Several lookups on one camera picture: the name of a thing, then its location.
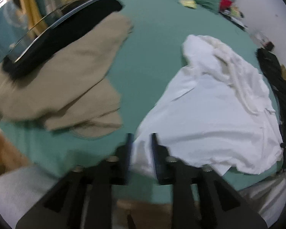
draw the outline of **bed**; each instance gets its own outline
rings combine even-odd
[[[179,0],[119,1],[124,5],[121,13],[134,25],[108,72],[111,84],[122,95],[123,127],[105,137],[85,139],[68,130],[46,131],[34,121],[0,122],[4,135],[16,148],[56,177],[63,176],[75,165],[95,165],[110,155],[127,133],[135,133],[168,82],[186,64],[181,45],[189,34],[218,38],[259,69],[256,45],[249,35],[219,14],[199,5],[196,10],[183,7]],[[271,89],[270,98],[278,111]],[[223,178],[236,190],[241,190],[276,173],[280,167],[281,162],[277,162],[260,175],[248,175],[231,168]],[[169,203],[171,187],[157,186],[155,180],[132,173],[129,185],[114,187],[114,195],[122,199]]]

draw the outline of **black garment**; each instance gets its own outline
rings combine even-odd
[[[257,59],[264,76],[270,83],[272,91],[278,98],[282,122],[280,131],[283,138],[281,147],[284,148],[282,168],[286,169],[286,80],[282,77],[280,63],[274,54],[260,48],[257,50]]]
[[[54,53],[91,31],[106,16],[123,8],[117,0],[98,0],[65,19],[56,27],[48,28],[16,62],[8,56],[2,68],[11,79],[21,78],[48,60]]]

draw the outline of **crumpled white cloth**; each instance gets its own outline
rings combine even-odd
[[[181,68],[138,127],[131,157],[135,171],[154,176],[150,134],[189,165],[231,166],[260,174],[282,157],[281,134],[263,76],[229,46],[189,35]]]

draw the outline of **folded beige cloth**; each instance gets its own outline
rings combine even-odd
[[[12,81],[0,65],[0,114],[12,121],[42,117],[55,130],[117,113],[120,95],[104,76],[131,28],[114,12],[22,79]]]

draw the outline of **white wall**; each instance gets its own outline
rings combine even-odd
[[[286,67],[286,5],[283,0],[236,0],[249,32],[262,31],[275,45],[273,53]]]

